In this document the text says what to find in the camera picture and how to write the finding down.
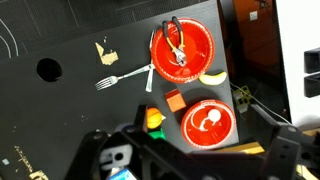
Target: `red plate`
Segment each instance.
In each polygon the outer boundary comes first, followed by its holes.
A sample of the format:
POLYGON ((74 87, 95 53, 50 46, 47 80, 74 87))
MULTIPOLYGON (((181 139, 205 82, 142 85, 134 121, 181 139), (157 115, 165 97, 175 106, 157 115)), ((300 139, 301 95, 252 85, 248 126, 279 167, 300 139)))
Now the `red plate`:
POLYGON ((218 100, 205 100, 187 111, 181 123, 181 132, 192 146, 212 149, 228 140, 235 126, 236 118, 228 105, 218 100), (213 109, 221 115, 215 122, 208 117, 209 111, 213 109))
MULTIPOLYGON (((186 83, 197 79, 209 68, 214 57, 214 42, 209 30, 190 18, 179 18, 184 34, 187 65, 180 67, 168 45, 162 29, 152 43, 151 56, 156 70, 168 81, 186 83)), ((179 46, 179 32, 173 22, 168 23, 168 35, 175 47, 179 46)))

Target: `orange block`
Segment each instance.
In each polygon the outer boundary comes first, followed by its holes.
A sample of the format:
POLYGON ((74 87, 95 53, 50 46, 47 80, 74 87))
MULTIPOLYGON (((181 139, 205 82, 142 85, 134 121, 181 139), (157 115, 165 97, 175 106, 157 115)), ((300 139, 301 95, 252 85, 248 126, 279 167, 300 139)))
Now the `orange block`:
POLYGON ((166 94, 166 100, 172 112, 176 112, 186 107, 186 103, 178 89, 168 92, 166 94))

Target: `black tabletop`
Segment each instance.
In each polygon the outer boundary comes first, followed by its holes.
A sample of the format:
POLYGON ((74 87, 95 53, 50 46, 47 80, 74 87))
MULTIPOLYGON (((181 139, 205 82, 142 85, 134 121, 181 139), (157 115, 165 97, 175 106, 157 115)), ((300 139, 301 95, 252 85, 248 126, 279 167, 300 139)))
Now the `black tabletop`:
MULTIPOLYGON (((155 73, 152 93, 145 91, 148 73, 123 79, 101 91, 97 91, 94 85, 110 75, 123 75, 150 63, 150 33, 172 16, 194 18, 206 25, 215 42, 215 57, 209 72, 227 72, 216 1, 1 62, 0 159, 10 162, 0 165, 4 178, 24 179, 30 174, 18 161, 14 146, 19 146, 34 171, 42 170, 50 179, 62 179, 86 133, 95 129, 113 132, 119 124, 133 122, 139 104, 157 107, 166 116, 162 128, 169 142, 184 152, 197 150, 181 136, 179 123, 182 116, 189 107, 204 99, 218 99, 233 108, 229 79, 219 86, 205 86, 199 81, 173 84, 155 73), (119 60, 111 66, 103 65, 96 42, 117 51, 119 60), (36 67, 45 58, 60 64, 62 76, 59 80, 46 82, 39 77, 36 67), (177 113, 170 111, 164 97, 174 88, 180 90, 187 104, 177 113)), ((225 145, 237 141, 235 131, 225 145)))

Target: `fork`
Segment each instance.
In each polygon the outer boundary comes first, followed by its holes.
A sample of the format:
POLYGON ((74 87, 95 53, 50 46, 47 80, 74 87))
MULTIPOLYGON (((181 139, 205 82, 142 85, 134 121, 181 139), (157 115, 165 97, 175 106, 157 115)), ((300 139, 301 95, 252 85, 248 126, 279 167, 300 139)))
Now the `fork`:
MULTIPOLYGON (((153 41, 153 38, 154 38, 156 32, 157 32, 156 30, 153 30, 152 34, 151 34, 150 44, 149 44, 150 52, 151 52, 151 48, 152 48, 152 41, 153 41)), ((146 91, 147 92, 151 92, 152 91, 152 78, 153 78, 153 69, 150 69, 149 70, 149 74, 148 74, 147 85, 146 85, 146 91)))
POLYGON ((107 77, 105 79, 102 79, 101 81, 97 82, 96 83, 96 88, 97 90, 101 90, 101 89, 104 89, 104 88, 107 88, 107 87, 110 87, 112 85, 115 85, 120 79, 123 79, 123 78, 127 78, 127 77, 130 77, 130 76, 133 76, 133 75, 136 75, 136 74, 140 74, 140 73, 143 73, 143 72, 146 72, 146 71, 149 71, 150 69, 154 69, 154 65, 153 64, 148 64, 146 66, 143 66, 142 68, 139 68, 131 73, 128 73, 128 74, 125 74, 123 76, 119 76, 119 77, 116 77, 116 76, 110 76, 110 77, 107 77))

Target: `banana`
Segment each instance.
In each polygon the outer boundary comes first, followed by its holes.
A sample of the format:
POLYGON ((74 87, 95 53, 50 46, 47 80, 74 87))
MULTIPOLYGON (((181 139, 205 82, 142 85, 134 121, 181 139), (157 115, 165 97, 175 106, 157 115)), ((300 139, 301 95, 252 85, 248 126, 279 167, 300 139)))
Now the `banana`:
POLYGON ((221 72, 216 75, 208 75, 208 74, 203 74, 199 77, 199 80, 206 85, 219 85, 223 83, 223 81, 227 78, 227 73, 226 72, 221 72))

